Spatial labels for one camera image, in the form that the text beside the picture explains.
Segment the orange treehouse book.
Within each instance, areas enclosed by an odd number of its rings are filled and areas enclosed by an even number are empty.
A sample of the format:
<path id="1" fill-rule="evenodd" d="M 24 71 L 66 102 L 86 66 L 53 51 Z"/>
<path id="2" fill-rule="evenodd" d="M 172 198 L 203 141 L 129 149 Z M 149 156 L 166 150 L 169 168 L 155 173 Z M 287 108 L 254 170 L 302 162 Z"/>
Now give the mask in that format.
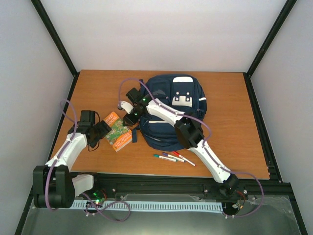
<path id="1" fill-rule="evenodd" d="M 111 131 L 105 135 L 105 139 L 116 152 L 132 142 L 131 130 L 123 125 L 122 119 L 116 112 L 111 112 L 103 121 L 111 128 Z"/>

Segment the navy blue student backpack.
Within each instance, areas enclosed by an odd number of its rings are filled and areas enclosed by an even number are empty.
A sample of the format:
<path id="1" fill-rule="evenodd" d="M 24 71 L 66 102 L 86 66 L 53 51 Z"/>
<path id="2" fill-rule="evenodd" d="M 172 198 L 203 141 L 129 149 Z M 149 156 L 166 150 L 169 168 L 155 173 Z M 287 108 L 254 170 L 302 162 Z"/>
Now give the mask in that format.
<path id="1" fill-rule="evenodd" d="M 204 90 L 196 78 L 187 74 L 163 74 L 150 78 L 145 86 L 154 98 L 165 105 L 187 115 L 192 114 L 199 120 L 204 119 L 207 102 Z M 136 129 L 153 149 L 170 152 L 184 149 L 177 139 L 174 127 L 156 116 L 141 116 Z"/>

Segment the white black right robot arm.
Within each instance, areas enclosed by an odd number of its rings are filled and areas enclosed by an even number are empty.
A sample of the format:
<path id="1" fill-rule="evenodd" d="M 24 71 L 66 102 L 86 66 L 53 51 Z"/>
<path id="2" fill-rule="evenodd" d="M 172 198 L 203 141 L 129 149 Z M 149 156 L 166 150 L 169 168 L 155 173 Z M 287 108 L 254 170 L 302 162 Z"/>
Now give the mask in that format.
<path id="1" fill-rule="evenodd" d="M 178 111 L 151 94 L 141 95 L 136 88 L 127 93 L 131 103 L 119 100 L 118 108 L 126 111 L 123 124 L 135 125 L 144 114 L 156 116 L 174 127 L 180 144 L 196 154 L 211 172 L 213 179 L 220 184 L 220 193 L 230 197 L 239 184 L 238 177 L 217 157 L 205 140 L 202 127 L 207 125 L 192 115 Z"/>

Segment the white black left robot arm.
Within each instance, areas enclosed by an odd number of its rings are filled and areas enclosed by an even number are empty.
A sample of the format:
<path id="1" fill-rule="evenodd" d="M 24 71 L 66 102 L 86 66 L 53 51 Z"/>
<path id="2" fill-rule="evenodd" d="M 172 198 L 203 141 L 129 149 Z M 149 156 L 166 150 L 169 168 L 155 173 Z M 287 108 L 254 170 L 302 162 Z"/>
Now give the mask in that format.
<path id="1" fill-rule="evenodd" d="M 98 196 L 102 185 L 92 174 L 71 176 L 72 167 L 85 148 L 94 151 L 100 140 L 112 129 L 96 111 L 82 110 L 79 122 L 67 133 L 66 140 L 57 153 L 45 164 L 33 170 L 33 201 L 37 208 L 70 208 L 74 199 L 83 192 L 91 197 Z"/>

